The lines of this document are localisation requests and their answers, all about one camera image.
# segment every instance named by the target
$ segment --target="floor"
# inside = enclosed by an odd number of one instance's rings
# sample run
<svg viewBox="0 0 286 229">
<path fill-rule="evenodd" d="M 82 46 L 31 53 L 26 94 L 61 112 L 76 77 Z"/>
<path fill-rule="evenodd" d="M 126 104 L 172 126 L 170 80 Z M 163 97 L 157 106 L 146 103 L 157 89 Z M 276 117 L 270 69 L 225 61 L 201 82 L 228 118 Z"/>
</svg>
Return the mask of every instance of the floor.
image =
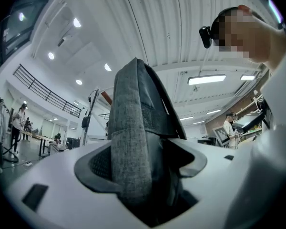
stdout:
<svg viewBox="0 0 286 229">
<path fill-rule="evenodd" d="M 7 161 L 3 161 L 3 173 L 0 174 L 0 186 L 2 190 L 5 190 L 10 184 L 12 184 L 17 178 L 19 178 L 22 174 L 27 172 L 29 169 L 34 167 L 36 163 L 38 163 L 41 157 L 38 156 L 40 147 L 40 140 L 29 137 L 29 140 L 21 140 L 18 142 L 17 157 L 19 159 L 18 163 L 10 163 Z M 4 156 L 13 157 L 12 154 L 5 154 Z M 26 162 L 31 162 L 31 166 L 26 166 Z"/>
</svg>

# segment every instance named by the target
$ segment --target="fluorescent light fixture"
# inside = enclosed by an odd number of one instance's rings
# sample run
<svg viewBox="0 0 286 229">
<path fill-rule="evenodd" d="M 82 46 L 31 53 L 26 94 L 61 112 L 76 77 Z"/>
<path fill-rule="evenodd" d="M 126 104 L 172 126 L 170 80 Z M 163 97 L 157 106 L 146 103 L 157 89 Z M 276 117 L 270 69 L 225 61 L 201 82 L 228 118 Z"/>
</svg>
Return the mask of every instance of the fluorescent light fixture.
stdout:
<svg viewBox="0 0 286 229">
<path fill-rule="evenodd" d="M 77 18 L 74 18 L 74 20 L 73 20 L 73 25 L 74 25 L 76 28 L 79 28 L 79 27 L 82 26 L 81 23 L 78 21 Z"/>
<path fill-rule="evenodd" d="M 108 66 L 108 64 L 105 64 L 104 67 L 105 67 L 105 70 L 106 70 L 106 71 L 111 71 L 111 69 L 110 69 L 110 67 Z"/>
<path fill-rule="evenodd" d="M 275 6 L 275 4 L 272 2 L 272 0 L 268 0 L 269 6 L 272 10 L 272 12 L 275 14 L 276 19 L 279 23 L 282 23 L 283 17 L 280 13 L 280 11 L 277 9 L 277 7 Z"/>
<path fill-rule="evenodd" d="M 214 114 L 214 113 L 217 113 L 217 112 L 219 112 L 219 111 L 221 111 L 221 109 L 215 110 L 215 111 L 211 111 L 211 112 L 208 112 L 208 113 L 206 113 L 206 114 L 207 114 L 207 115 L 209 115 L 209 114 Z"/>
<path fill-rule="evenodd" d="M 192 118 L 194 118 L 194 116 L 183 118 L 183 119 L 180 119 L 180 120 L 188 120 L 188 119 L 192 119 Z"/>
<path fill-rule="evenodd" d="M 23 20 L 25 19 L 25 16 L 24 16 L 24 14 L 21 12 L 21 13 L 19 14 L 18 18 L 19 18 L 20 21 L 23 21 Z"/>
<path fill-rule="evenodd" d="M 49 52 L 48 53 L 48 57 L 49 57 L 49 59 L 53 60 L 54 59 L 54 54 L 52 52 Z"/>
<path fill-rule="evenodd" d="M 242 75 L 240 78 L 242 81 L 253 81 L 255 79 L 254 75 Z"/>
<path fill-rule="evenodd" d="M 190 77 L 187 80 L 187 83 L 188 85 L 197 85 L 197 84 L 211 83 L 211 82 L 222 82 L 225 79 L 225 77 L 226 77 L 225 74 Z"/>
<path fill-rule="evenodd" d="M 194 125 L 194 124 L 199 124 L 199 123 L 203 123 L 203 122 L 204 122 L 204 121 L 199 121 L 199 122 L 196 122 L 196 123 L 193 123 L 193 125 Z"/>
</svg>

